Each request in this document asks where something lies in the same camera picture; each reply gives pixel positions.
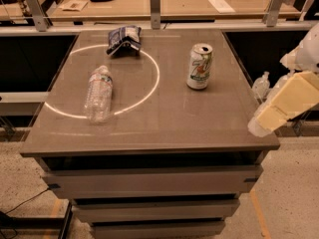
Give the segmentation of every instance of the aluminum can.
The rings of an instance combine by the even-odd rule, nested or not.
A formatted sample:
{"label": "aluminum can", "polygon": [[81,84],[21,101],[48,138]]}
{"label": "aluminum can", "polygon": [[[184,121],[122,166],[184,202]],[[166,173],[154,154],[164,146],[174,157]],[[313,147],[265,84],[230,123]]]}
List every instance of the aluminum can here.
{"label": "aluminum can", "polygon": [[195,90],[205,89],[208,85],[212,62],[212,47],[208,44],[195,44],[190,51],[187,84]]}

